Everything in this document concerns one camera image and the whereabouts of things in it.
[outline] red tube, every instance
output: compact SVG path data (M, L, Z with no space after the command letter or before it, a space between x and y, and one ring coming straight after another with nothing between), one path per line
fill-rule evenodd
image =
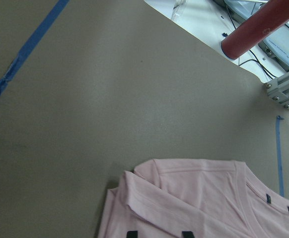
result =
M289 21L289 0L270 0L221 42L232 60L250 50Z

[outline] pink shirt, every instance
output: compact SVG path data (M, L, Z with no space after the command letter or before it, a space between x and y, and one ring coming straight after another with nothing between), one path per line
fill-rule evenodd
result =
M289 238L288 207L243 162L150 160L108 190L98 237Z

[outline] painter's tape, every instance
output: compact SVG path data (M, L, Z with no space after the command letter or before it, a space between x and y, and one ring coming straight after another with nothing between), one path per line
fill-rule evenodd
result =
M279 194L284 197L284 177L283 177L283 164L282 164L282 149L280 143L280 121L283 120L281 116L276 118L276 146L277 146L277 159L278 159L278 176L279 176Z
M30 38L25 42L5 75L0 79L0 95L7 87L8 82L13 79L15 74L22 67L23 63L34 50L36 45L40 42L44 34L49 30L69 1L70 0L59 0L42 23L38 26L38 28L33 32Z

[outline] red pipe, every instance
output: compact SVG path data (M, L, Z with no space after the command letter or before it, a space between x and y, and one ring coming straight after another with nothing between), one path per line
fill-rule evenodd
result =
M289 0L270 0L221 42L232 60L250 50L289 21Z

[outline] cord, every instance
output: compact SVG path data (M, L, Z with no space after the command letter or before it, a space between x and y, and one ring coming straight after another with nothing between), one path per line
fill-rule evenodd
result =
M229 19L230 19L230 21L231 21L233 27L236 29L236 26L235 26L235 24L234 24L234 22L233 22L233 19L232 19L230 13L229 13L229 9L228 9L227 4L225 4L225 6L226 6L226 10L227 10L227 13L228 13ZM271 78L271 79L273 79L272 77L276 78L275 75L273 75L273 74L272 74L268 69L266 69L266 68L265 68L265 67L260 63L259 59L257 58L257 56L255 55L254 52L252 52L251 50L249 50L249 52L250 52L250 53L255 57L256 60L254 60L254 59L250 59L250 60L247 60L247 61L245 61L245 62L239 64L238 66L241 66L241 65L245 64L246 62L255 61L256 63L259 64L259 66L262 68L262 70L264 71L264 73L265 73L269 78Z

